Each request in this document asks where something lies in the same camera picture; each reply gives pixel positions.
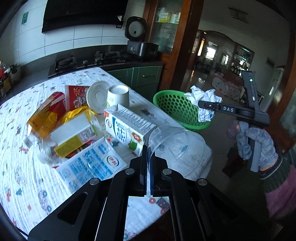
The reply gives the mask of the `grey knitted gloved hand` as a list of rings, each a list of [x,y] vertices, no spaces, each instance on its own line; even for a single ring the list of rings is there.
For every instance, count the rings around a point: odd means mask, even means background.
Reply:
[[[248,144],[248,140],[254,140],[261,144],[260,158],[258,162],[258,168],[260,171],[265,171],[274,166],[278,160],[278,154],[275,150],[273,140],[266,130],[260,128],[248,128],[243,132],[238,124],[237,129],[237,147],[239,156],[248,160],[252,154],[251,147]]]

